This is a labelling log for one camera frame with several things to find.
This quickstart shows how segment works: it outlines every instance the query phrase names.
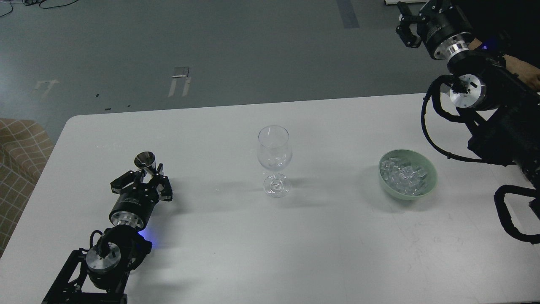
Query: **robotic arm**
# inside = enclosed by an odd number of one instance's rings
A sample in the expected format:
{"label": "robotic arm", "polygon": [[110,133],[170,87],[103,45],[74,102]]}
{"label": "robotic arm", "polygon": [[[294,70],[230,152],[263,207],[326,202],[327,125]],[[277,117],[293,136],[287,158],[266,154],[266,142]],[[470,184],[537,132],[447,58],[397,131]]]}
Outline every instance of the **robotic arm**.
{"label": "robotic arm", "polygon": [[[95,230],[90,236],[90,249],[71,252],[42,304],[127,304],[124,289],[130,271],[136,269],[152,249],[152,243],[139,231],[146,227],[160,200],[172,200],[171,184],[163,174],[163,164],[156,168],[154,154],[142,152],[134,162],[140,170],[130,170],[111,182],[112,192],[120,195],[109,214],[114,227],[103,233]],[[148,183],[144,183],[146,175],[151,177]],[[101,237],[94,246],[96,233]],[[78,265],[78,277],[69,281]],[[106,293],[82,292],[87,276]]]}
{"label": "robotic arm", "polygon": [[[533,197],[529,204],[540,219],[540,96],[505,68],[505,35],[501,33],[476,50],[468,45],[473,28],[451,0],[431,0],[414,16],[406,3],[397,4],[401,16],[396,32],[407,47],[426,46],[435,60],[446,60],[452,75],[437,78],[428,89],[422,105],[422,130],[428,142],[448,158],[468,162],[518,165],[534,189],[504,185],[495,193],[495,206],[504,230],[512,237],[532,244],[540,234],[522,234],[512,223],[504,202],[507,193]],[[417,36],[410,25],[417,24]],[[441,85],[451,87],[450,100],[458,115],[442,109]],[[472,134],[468,149],[480,159],[457,156],[439,148],[429,137],[425,114],[429,100],[445,119],[466,124]],[[484,120],[477,111],[497,109]]]}

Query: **cable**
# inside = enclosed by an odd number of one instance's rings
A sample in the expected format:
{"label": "cable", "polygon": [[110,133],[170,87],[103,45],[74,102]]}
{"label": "cable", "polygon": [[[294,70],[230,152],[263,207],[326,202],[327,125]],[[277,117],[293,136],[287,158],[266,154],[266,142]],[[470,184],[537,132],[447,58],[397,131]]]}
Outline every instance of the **cable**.
{"label": "cable", "polygon": [[90,234],[90,249],[92,249],[92,247],[94,247],[94,236],[96,235],[96,233],[99,233],[99,235],[103,235],[103,232],[101,232],[99,230],[92,231],[92,234]]}
{"label": "cable", "polygon": [[6,16],[6,15],[9,15],[9,14],[13,11],[13,4],[11,3],[11,1],[9,2],[9,5],[11,6],[11,10],[10,10],[9,12],[7,12],[7,13],[1,15],[0,18],[4,17],[4,16]]}
{"label": "cable", "polygon": [[433,140],[431,140],[431,137],[429,136],[428,128],[426,127],[426,109],[428,107],[428,102],[429,102],[430,98],[431,99],[436,98],[435,95],[438,96],[438,99],[440,101],[440,98],[441,98],[440,97],[440,86],[441,86],[442,83],[445,82],[445,80],[447,80],[447,78],[443,78],[443,76],[441,76],[441,77],[437,78],[435,81],[433,81],[433,83],[430,85],[430,87],[428,89],[428,92],[426,93],[426,96],[424,97],[424,100],[423,100],[423,103],[422,103],[422,115],[420,116],[420,122],[422,124],[422,132],[424,133],[424,137],[426,138],[426,140],[429,142],[429,144],[435,150],[437,150],[442,155],[446,156],[448,159],[453,159],[453,160],[462,161],[462,162],[486,163],[486,161],[484,161],[482,159],[469,158],[469,157],[465,157],[465,156],[455,155],[455,154],[450,153],[450,152],[448,152],[446,150],[443,150],[442,148],[437,146],[433,142]]}
{"label": "cable", "polygon": [[73,3],[75,3],[75,2],[77,2],[77,1],[79,1],[79,0],[74,0],[73,2],[70,2],[70,3],[68,3],[68,4],[63,4],[63,5],[58,5],[58,6],[49,6],[48,8],[44,8],[43,6],[41,6],[41,5],[43,4],[43,2],[45,2],[45,1],[47,1],[47,0],[41,1],[41,2],[39,3],[39,7],[42,8],[42,9],[44,9],[44,10],[48,10],[48,9],[62,8],[62,7],[64,7],[64,6],[71,5],[71,4],[73,4]]}

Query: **white tape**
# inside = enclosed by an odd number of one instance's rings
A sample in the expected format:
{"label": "white tape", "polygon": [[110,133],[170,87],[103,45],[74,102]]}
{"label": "white tape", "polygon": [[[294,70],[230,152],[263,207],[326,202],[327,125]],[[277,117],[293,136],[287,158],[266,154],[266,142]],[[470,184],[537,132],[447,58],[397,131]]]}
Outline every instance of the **white tape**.
{"label": "white tape", "polygon": [[169,97],[174,95],[174,91],[176,90],[176,78],[173,78],[171,82],[171,88],[169,89]]}
{"label": "white tape", "polygon": [[182,97],[187,95],[187,92],[190,90],[191,77],[186,78],[186,83],[184,84],[184,91],[182,91]]}

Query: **blue light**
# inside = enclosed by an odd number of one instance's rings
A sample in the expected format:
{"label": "blue light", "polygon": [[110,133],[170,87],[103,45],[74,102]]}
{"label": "blue light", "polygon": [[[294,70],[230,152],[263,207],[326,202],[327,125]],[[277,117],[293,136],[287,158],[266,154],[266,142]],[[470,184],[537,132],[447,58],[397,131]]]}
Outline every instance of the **blue light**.
{"label": "blue light", "polygon": [[144,230],[139,231],[140,236],[144,237],[145,240],[152,242],[152,248],[158,248],[158,238],[151,227],[146,227]]}

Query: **silver metal joint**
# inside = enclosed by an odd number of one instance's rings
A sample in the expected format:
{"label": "silver metal joint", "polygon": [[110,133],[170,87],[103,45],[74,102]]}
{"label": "silver metal joint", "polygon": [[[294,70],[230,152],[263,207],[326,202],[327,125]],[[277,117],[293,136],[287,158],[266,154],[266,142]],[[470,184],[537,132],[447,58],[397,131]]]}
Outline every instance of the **silver metal joint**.
{"label": "silver metal joint", "polygon": [[469,50],[469,44],[465,42],[462,34],[468,34],[466,32],[454,35],[446,39],[441,43],[437,49],[435,49],[434,57],[438,60],[450,60],[456,54]]}
{"label": "silver metal joint", "polygon": [[120,262],[120,247],[114,243],[109,243],[109,253],[105,257],[97,253],[98,245],[90,248],[86,254],[86,264],[88,268],[99,274],[104,274],[112,270]]}
{"label": "silver metal joint", "polygon": [[128,225],[135,229],[142,229],[144,227],[144,222],[137,214],[127,211],[118,211],[113,213],[111,215],[111,223],[115,226]]}
{"label": "silver metal joint", "polygon": [[467,93],[456,93],[452,90],[448,92],[450,100],[458,108],[475,108],[480,105],[485,98],[485,83],[475,75],[465,74],[460,76]]}

